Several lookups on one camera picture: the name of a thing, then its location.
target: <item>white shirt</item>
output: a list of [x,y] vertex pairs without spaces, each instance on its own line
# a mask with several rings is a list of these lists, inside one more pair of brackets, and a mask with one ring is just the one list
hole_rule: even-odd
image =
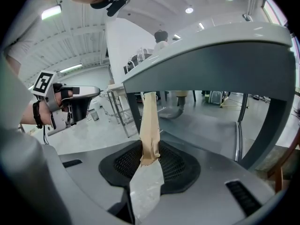
[[28,50],[35,44],[36,33],[42,22],[41,14],[47,6],[44,0],[27,0],[14,19],[3,40],[1,50],[18,62],[26,57]]
[[164,47],[167,47],[169,44],[166,41],[161,41],[157,43],[154,47],[153,54],[157,53],[159,50],[163,49]]

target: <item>wrist strap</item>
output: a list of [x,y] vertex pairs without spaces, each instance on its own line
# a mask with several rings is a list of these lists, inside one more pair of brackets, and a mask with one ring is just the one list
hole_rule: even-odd
[[39,102],[40,101],[35,102],[32,105],[32,109],[33,109],[33,118],[37,123],[37,128],[41,129],[41,128],[43,128],[43,123],[42,123],[42,120],[41,120],[41,116],[39,114]]

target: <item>white wall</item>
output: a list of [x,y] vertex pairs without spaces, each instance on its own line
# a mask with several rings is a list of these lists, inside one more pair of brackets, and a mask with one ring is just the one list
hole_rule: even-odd
[[153,35],[124,18],[106,23],[106,41],[115,83],[122,81],[123,67],[140,47],[153,49],[156,44]]
[[96,86],[101,90],[105,90],[109,84],[109,73],[108,68],[98,68],[91,71],[83,72],[78,75],[65,78],[60,78],[60,81],[66,85],[86,85],[86,86]]

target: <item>person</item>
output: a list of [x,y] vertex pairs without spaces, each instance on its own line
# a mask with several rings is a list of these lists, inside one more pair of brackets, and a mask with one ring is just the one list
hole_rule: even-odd
[[168,33],[166,31],[159,30],[154,34],[156,45],[154,47],[153,54],[157,53],[159,50],[168,46]]
[[[47,6],[49,0],[27,0],[19,12],[18,16],[12,23],[9,31],[2,42],[0,51],[3,52],[9,68],[15,75],[19,75],[20,67],[23,60],[28,54],[30,48],[36,42],[36,33],[41,24],[41,14]],[[106,7],[113,0],[72,0],[79,3],[91,4],[95,9]],[[55,94],[58,105],[61,105],[61,94]],[[51,113],[44,101],[40,102],[39,112],[41,120],[45,125],[51,125],[50,116]],[[32,103],[29,103],[25,109],[21,122],[22,124],[36,124],[33,118]]]

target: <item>hand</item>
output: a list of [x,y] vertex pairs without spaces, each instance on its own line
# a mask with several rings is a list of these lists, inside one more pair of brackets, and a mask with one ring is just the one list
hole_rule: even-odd
[[[73,95],[73,92],[69,90],[68,94],[69,94],[69,97],[71,97]],[[60,106],[61,105],[61,93],[60,92],[57,92],[55,94],[55,99],[56,99],[57,105]],[[41,101],[39,103],[39,114],[41,116],[41,120],[42,120],[43,124],[51,125],[51,118],[50,118],[51,112],[49,111],[49,108],[45,101]]]

